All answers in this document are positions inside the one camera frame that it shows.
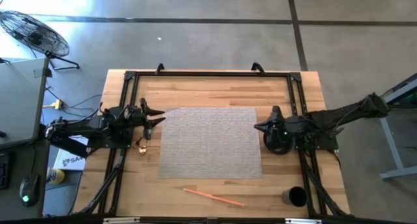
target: electric fan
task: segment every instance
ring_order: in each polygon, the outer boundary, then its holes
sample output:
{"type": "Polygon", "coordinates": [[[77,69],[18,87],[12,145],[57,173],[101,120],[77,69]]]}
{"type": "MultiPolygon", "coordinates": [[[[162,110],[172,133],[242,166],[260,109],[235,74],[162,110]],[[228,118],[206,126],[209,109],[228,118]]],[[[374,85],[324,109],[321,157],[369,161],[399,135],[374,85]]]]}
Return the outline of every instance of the electric fan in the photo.
{"type": "Polygon", "coordinates": [[[56,68],[54,70],[66,70],[79,68],[78,63],[63,59],[70,53],[70,47],[65,39],[44,23],[26,14],[16,11],[0,12],[0,25],[17,41],[35,51],[43,53],[49,59],[59,59],[75,66],[56,68]]]}

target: pencil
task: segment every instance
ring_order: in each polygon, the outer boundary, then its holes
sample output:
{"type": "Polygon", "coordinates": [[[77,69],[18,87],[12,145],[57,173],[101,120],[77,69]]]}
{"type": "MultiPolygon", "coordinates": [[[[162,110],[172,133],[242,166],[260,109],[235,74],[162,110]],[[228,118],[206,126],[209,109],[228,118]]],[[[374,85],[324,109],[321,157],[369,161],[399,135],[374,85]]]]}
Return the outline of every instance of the pencil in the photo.
{"type": "Polygon", "coordinates": [[[215,199],[215,200],[218,200],[218,201],[223,201],[223,202],[226,202],[226,203],[229,203],[229,204],[245,206],[245,204],[242,204],[242,203],[239,203],[239,202],[236,202],[236,201],[230,201],[230,200],[219,198],[219,197],[215,197],[213,195],[209,195],[209,194],[206,194],[206,193],[203,193],[203,192],[200,192],[200,191],[194,191],[194,190],[187,189],[187,188],[183,188],[183,190],[184,191],[189,191],[189,192],[194,193],[194,194],[202,195],[202,196],[207,197],[207,198],[215,199]]]}

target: concrete floor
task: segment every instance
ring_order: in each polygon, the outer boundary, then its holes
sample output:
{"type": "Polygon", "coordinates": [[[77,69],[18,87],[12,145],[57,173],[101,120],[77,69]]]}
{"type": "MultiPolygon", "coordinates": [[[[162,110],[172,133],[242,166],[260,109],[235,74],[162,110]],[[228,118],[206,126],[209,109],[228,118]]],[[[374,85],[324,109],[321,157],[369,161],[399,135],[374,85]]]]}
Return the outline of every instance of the concrete floor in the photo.
{"type": "MultiPolygon", "coordinates": [[[[295,0],[295,5],[300,20],[417,20],[415,0],[295,0]]],[[[129,18],[291,19],[288,0],[4,0],[0,10],[129,18]]],[[[100,94],[110,68],[156,68],[164,63],[169,69],[248,69],[258,61],[266,70],[300,70],[292,25],[46,23],[70,44],[66,58],[81,65],[80,70],[53,72],[48,81],[67,104],[100,94]]],[[[301,26],[300,32],[308,68],[319,72],[329,109],[370,92],[382,94],[417,70],[415,27],[301,26]]],[[[0,44],[0,57],[33,57],[5,33],[0,33],[0,44]]],[[[99,99],[83,106],[95,108],[99,99]]],[[[45,103],[53,101],[46,93],[45,103]]],[[[44,121],[60,114],[44,110],[44,121]]],[[[415,124],[412,114],[390,116],[397,135],[404,132],[401,120],[415,124]]],[[[352,214],[417,222],[417,176],[389,182],[379,178],[379,173],[395,168],[379,121],[347,125],[338,142],[352,214]]],[[[415,145],[405,149],[405,144],[399,144],[404,164],[415,165],[417,151],[409,150],[415,145]]],[[[50,165],[56,153],[56,148],[51,149],[50,165]]],[[[77,179],[73,173],[66,182],[77,179]]],[[[68,213],[74,191],[74,186],[47,191],[44,212],[68,213]]]]}

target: placemat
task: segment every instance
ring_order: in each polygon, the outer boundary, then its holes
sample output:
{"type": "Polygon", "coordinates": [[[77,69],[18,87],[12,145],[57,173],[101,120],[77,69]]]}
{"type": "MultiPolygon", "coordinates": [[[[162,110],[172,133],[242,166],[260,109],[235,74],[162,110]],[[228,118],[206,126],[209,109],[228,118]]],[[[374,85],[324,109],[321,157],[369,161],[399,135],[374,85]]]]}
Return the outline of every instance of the placemat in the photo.
{"type": "Polygon", "coordinates": [[[262,177],[255,108],[183,107],[165,117],[160,177],[262,177]]]}

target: keyboard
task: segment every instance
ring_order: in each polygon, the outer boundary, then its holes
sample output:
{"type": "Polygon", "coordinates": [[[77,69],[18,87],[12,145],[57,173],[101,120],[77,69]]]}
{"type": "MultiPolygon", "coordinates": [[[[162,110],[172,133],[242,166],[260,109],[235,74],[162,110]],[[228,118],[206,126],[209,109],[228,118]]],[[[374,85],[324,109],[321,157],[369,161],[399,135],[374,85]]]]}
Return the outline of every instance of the keyboard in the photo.
{"type": "Polygon", "coordinates": [[[7,189],[10,182],[10,154],[0,153],[0,189],[7,189]]]}

